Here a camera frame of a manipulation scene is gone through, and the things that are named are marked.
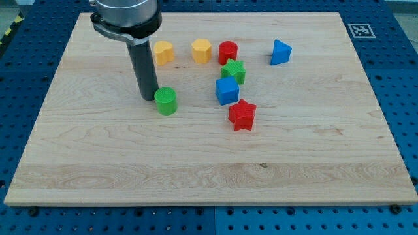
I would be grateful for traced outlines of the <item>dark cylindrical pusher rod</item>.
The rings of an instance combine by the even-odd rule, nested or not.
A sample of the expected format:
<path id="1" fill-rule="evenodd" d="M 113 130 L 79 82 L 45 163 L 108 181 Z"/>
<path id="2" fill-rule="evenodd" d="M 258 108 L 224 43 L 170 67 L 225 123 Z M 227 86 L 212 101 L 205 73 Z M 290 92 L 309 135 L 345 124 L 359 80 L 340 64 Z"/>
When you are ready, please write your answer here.
<path id="1" fill-rule="evenodd" d="M 127 49 L 133 65 L 141 97 L 146 101 L 154 100 L 159 89 L 150 43 L 130 46 Z"/>

